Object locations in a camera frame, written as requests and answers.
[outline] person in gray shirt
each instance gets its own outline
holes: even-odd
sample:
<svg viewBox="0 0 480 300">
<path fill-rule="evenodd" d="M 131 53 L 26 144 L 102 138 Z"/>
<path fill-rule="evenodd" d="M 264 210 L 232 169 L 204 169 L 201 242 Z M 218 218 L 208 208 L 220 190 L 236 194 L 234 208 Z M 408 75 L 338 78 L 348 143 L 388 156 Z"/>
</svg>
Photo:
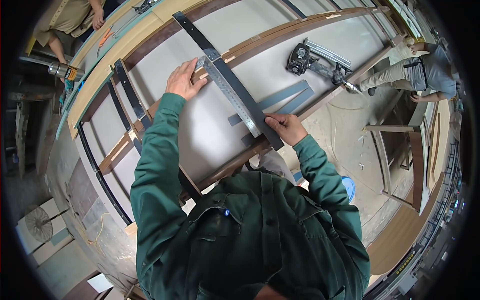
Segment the person in gray shirt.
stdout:
<svg viewBox="0 0 480 300">
<path fill-rule="evenodd" d="M 396 89 L 424 91 L 428 88 L 437 91 L 426 96 L 412 96 L 414 102 L 436 102 L 450 99 L 456 94 L 456 70 L 444 49 L 435 44 L 417 43 L 410 45 L 412 54 L 417 51 L 428 51 L 420 57 L 410 57 L 377 72 L 356 84 L 360 91 L 367 91 L 370 96 L 381 84 L 389 84 Z"/>
</svg>

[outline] man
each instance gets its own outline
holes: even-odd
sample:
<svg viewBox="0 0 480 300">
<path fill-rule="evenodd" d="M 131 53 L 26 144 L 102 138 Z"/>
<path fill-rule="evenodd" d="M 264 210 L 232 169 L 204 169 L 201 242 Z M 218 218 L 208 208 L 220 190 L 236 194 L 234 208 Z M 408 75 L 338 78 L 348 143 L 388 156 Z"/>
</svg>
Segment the man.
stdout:
<svg viewBox="0 0 480 300">
<path fill-rule="evenodd" d="M 107 3 L 105 0 L 53 0 L 36 24 L 33 37 L 42 47 L 49 45 L 59 62 L 67 63 L 62 43 L 53 29 L 86 41 L 93 30 L 102 27 L 104 17 L 118 5 L 115 0 L 108 0 Z"/>
<path fill-rule="evenodd" d="M 131 202 L 137 275 L 149 299 L 360 299 L 370 260 L 358 209 L 294 115 L 265 122 L 292 145 L 309 191 L 265 168 L 219 181 L 187 216 L 179 205 L 179 115 L 206 84 L 197 59 L 170 75 L 143 139 Z"/>
<path fill-rule="evenodd" d="M 414 102 L 437 102 L 455 96 L 454 76 L 457 73 L 443 48 L 424 42 L 410 45 L 409 48 L 413 55 L 417 51 L 430 53 L 401 60 L 363 80 L 360 84 L 356 84 L 356 87 L 360 91 L 368 90 L 370 96 L 373 96 L 377 86 L 383 83 L 408 91 L 424 91 L 427 87 L 437 91 L 426 96 L 412 96 L 411 99 Z"/>
</svg>

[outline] thermos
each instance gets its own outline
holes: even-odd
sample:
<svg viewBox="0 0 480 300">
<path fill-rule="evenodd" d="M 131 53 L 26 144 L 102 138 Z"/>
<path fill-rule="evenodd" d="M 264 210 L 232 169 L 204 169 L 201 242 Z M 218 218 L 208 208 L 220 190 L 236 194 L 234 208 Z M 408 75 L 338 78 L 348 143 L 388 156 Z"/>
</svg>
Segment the thermos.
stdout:
<svg viewBox="0 0 480 300">
<path fill-rule="evenodd" d="M 80 81 L 84 76 L 85 71 L 67 65 L 66 63 L 53 62 L 48 67 L 48 73 L 59 78 L 65 78 L 66 80 Z"/>
</svg>

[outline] green work jacket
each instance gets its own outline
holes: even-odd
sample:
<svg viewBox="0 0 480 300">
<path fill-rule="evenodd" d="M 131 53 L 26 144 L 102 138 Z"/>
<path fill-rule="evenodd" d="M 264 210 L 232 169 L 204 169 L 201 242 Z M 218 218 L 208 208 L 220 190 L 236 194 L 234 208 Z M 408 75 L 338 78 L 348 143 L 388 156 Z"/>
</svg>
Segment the green work jacket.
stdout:
<svg viewBox="0 0 480 300">
<path fill-rule="evenodd" d="M 179 115 L 164 94 L 131 189 L 137 275 L 150 299 L 360 299 L 370 260 L 358 209 L 311 135 L 294 146 L 309 191 L 265 170 L 220 180 L 189 215 L 179 205 Z"/>
</svg>

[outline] orange scissors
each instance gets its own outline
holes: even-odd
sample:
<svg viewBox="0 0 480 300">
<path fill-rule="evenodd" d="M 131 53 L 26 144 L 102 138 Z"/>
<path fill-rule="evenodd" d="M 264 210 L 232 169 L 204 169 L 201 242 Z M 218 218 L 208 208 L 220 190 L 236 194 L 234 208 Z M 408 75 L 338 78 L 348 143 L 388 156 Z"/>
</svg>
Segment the orange scissors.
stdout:
<svg viewBox="0 0 480 300">
<path fill-rule="evenodd" d="M 103 44 L 105 44 L 105 42 L 108 40 L 108 38 L 113 34 L 113 32 L 110 32 L 110 30 L 112 30 L 112 26 L 110 26 L 107 31 L 105 32 L 105 34 L 103 35 L 102 39 L 100 40 L 100 42 L 98 43 L 98 51 L 96 52 L 96 56 L 98 57 L 98 55 L 100 54 L 100 48 L 103 46 Z"/>
</svg>

